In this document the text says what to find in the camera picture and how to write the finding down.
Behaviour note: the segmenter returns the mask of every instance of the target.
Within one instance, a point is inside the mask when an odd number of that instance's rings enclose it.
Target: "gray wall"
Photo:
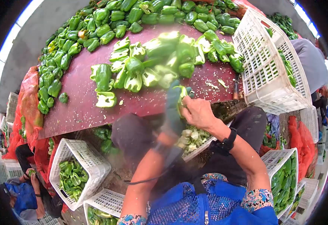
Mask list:
[[[20,90],[21,82],[37,58],[45,41],[88,0],[44,0],[23,25],[6,60],[0,81],[0,112],[6,112],[10,92]]]
[[[273,13],[279,12],[282,15],[289,16],[293,20],[293,29],[303,38],[315,44],[315,37],[289,0],[248,0],[248,2],[267,15],[273,15]]]

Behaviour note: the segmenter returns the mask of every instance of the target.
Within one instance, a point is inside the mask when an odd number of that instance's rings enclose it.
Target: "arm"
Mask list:
[[[40,194],[40,184],[38,179],[36,178],[35,173],[31,174],[31,184],[32,187],[34,188],[35,194]],[[45,215],[45,208],[41,197],[36,196],[36,203],[37,203],[37,209],[36,209],[37,218],[38,219],[43,218]]]
[[[165,133],[161,133],[157,141],[167,146],[172,146],[176,142],[176,140]],[[150,149],[140,161],[131,182],[139,182],[160,176],[164,160],[165,158],[163,155]],[[146,218],[146,205],[149,200],[150,192],[156,182],[157,179],[140,184],[129,185],[126,190],[121,216],[136,214]]]
[[[182,108],[181,112],[189,124],[209,132],[219,141],[229,137],[230,128],[213,115],[209,101],[184,97],[183,104],[186,108]],[[237,135],[229,152],[246,173],[248,190],[271,189],[264,162],[243,138]]]

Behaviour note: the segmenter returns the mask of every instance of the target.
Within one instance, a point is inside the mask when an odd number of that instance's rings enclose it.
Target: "black watch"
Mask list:
[[[230,128],[231,132],[228,138],[224,138],[222,141],[222,149],[229,152],[234,147],[234,141],[236,138],[236,129]]]

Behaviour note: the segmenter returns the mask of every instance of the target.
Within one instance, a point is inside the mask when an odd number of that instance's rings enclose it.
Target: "zipper pull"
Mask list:
[[[205,224],[209,224],[209,216],[208,216],[209,212],[205,211]]]

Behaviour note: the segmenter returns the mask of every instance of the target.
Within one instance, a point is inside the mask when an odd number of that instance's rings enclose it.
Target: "black pants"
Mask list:
[[[15,150],[17,160],[21,166],[21,169],[24,173],[26,170],[31,168],[27,158],[33,156],[34,153],[31,152],[29,146],[27,144],[20,145]],[[42,202],[45,207],[45,211],[53,218],[59,218],[61,216],[61,210],[63,208],[63,201],[59,197],[59,195],[55,195],[53,198],[50,196],[47,189],[42,185],[39,180],[40,184],[40,195]]]
[[[261,108],[248,107],[236,116],[231,127],[236,128],[238,135],[256,152],[259,152],[266,120],[266,114]],[[123,151],[126,163],[134,173],[155,140],[152,128],[145,119],[134,114],[127,114],[113,123],[112,130],[111,140]],[[223,155],[213,142],[209,150],[214,154],[199,170],[190,168],[179,156],[168,172],[158,179],[152,190],[151,199],[162,195],[180,182],[190,182],[194,176],[201,176],[205,173],[221,173],[234,184],[247,185],[246,174],[232,155]]]

